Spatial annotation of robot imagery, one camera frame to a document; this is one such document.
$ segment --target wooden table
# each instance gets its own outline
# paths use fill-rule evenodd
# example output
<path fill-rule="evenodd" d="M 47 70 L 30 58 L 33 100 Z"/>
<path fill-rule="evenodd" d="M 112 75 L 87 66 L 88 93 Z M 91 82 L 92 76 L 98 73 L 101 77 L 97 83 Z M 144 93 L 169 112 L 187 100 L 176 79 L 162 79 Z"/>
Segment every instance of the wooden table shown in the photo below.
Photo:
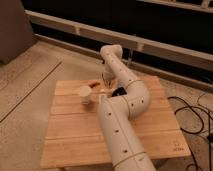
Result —
<path fill-rule="evenodd" d="M 149 110 L 131 121 L 152 159 L 189 156 L 190 150 L 157 77 L 142 78 L 152 95 Z M 82 105 L 80 86 L 99 81 L 92 103 Z M 41 158 L 42 168 L 111 162 L 96 116 L 101 80 L 58 81 Z"/>

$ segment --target floor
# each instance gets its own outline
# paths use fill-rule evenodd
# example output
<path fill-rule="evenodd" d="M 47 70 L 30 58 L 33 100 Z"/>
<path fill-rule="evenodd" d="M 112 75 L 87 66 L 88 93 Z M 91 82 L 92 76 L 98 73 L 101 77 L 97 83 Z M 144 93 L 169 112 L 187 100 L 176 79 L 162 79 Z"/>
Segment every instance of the floor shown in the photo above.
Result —
<path fill-rule="evenodd" d="M 102 61 L 64 50 L 40 42 L 43 46 L 52 48 L 55 56 L 62 61 L 56 70 L 50 74 L 7 119 L 0 124 L 0 171 L 42 171 L 39 166 L 42 144 L 47 128 L 49 110 L 53 97 L 53 90 L 57 80 L 100 78 Z M 203 93 L 201 90 L 186 87 L 161 79 L 167 96 L 179 96 L 190 104 L 196 104 L 197 98 Z M 206 94 L 201 103 L 213 109 L 213 94 Z M 171 101 L 173 109 L 181 106 Z M 177 116 L 184 128 L 198 129 L 198 119 L 186 110 Z M 187 135 L 189 146 L 194 151 L 199 165 L 204 171 L 208 170 L 208 145 L 202 138 Z M 169 159 L 158 170 L 182 171 L 192 162 L 190 157 Z M 68 168 L 69 171 L 104 170 L 112 171 L 111 165 Z"/>

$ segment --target white cup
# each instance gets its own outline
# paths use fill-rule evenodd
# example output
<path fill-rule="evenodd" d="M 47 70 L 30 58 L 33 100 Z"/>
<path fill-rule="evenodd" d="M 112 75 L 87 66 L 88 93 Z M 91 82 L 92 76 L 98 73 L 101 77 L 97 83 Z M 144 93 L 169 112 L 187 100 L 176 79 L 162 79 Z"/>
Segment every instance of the white cup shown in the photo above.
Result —
<path fill-rule="evenodd" d="M 89 86 L 81 86 L 78 95 L 81 98 L 82 104 L 89 104 L 91 102 L 92 89 Z"/>

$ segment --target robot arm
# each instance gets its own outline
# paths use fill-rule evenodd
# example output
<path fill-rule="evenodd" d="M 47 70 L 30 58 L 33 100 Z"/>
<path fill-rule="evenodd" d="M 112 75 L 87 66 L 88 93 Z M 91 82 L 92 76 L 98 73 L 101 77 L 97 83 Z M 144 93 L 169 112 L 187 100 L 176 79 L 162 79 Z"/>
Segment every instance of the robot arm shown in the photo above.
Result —
<path fill-rule="evenodd" d="M 115 171 L 155 171 L 128 120 L 148 108 L 149 92 L 143 82 L 119 60 L 121 46 L 104 46 L 101 55 L 106 62 L 103 77 L 107 82 L 117 77 L 127 92 L 126 95 L 111 98 L 104 94 L 99 97 L 98 117 Z"/>

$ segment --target black wall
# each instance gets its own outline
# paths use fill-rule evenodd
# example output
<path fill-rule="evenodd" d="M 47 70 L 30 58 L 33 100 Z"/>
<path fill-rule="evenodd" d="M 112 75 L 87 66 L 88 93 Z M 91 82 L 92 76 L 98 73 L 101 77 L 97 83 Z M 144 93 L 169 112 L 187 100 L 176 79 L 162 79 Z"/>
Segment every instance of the black wall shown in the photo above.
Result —
<path fill-rule="evenodd" d="M 136 0 L 22 1 L 32 11 L 213 54 L 213 14 Z M 40 34 L 97 51 L 104 44 L 36 25 L 33 28 Z M 213 80 L 213 74 L 208 71 L 169 60 L 136 52 L 133 60 L 202 81 Z"/>
<path fill-rule="evenodd" d="M 26 9 L 213 53 L 213 14 L 136 0 L 22 0 Z"/>

